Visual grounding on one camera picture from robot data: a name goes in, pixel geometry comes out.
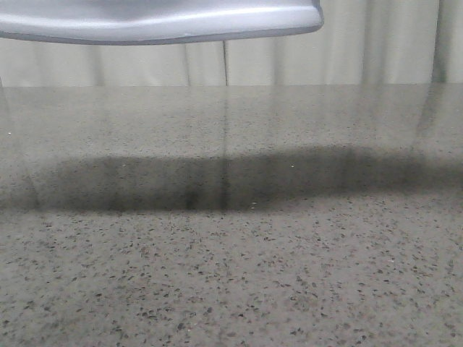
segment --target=background wall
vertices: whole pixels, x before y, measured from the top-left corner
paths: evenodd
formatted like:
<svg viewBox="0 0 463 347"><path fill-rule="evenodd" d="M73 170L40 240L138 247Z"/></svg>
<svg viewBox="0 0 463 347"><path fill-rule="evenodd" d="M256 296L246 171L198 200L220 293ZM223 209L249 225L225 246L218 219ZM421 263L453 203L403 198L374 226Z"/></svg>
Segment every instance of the background wall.
<svg viewBox="0 0 463 347"><path fill-rule="evenodd" d="M463 1L321 0L326 24L284 38L173 46L0 39L3 86L463 82Z"/></svg>

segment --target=glossy surface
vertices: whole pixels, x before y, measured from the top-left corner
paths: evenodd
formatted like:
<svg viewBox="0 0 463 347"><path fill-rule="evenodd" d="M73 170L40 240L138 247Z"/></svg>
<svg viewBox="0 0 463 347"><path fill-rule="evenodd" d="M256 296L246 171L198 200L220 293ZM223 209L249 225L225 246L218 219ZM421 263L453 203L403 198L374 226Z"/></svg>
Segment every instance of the glossy surface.
<svg viewBox="0 0 463 347"><path fill-rule="evenodd" d="M1 343L459 346L462 93L5 89Z"/></svg>
<svg viewBox="0 0 463 347"><path fill-rule="evenodd" d="M293 35L323 24L314 0L0 0L0 37L165 44Z"/></svg>

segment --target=curtain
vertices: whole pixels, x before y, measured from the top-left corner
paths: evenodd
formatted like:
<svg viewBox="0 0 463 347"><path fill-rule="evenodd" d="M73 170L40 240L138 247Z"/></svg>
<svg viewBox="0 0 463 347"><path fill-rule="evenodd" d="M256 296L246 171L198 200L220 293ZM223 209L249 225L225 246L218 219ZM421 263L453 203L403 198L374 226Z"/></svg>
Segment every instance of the curtain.
<svg viewBox="0 0 463 347"><path fill-rule="evenodd" d="M321 0L322 30L172 46L0 39L3 86L463 82L463 1Z"/></svg>

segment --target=speckled gray surface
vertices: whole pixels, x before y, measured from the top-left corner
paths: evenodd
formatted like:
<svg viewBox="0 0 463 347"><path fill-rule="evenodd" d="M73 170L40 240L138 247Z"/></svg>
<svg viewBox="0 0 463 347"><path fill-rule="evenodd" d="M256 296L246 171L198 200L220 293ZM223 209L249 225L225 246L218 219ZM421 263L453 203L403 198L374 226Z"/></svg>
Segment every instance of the speckled gray surface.
<svg viewBox="0 0 463 347"><path fill-rule="evenodd" d="M0 346L463 346L462 95L3 89Z"/></svg>

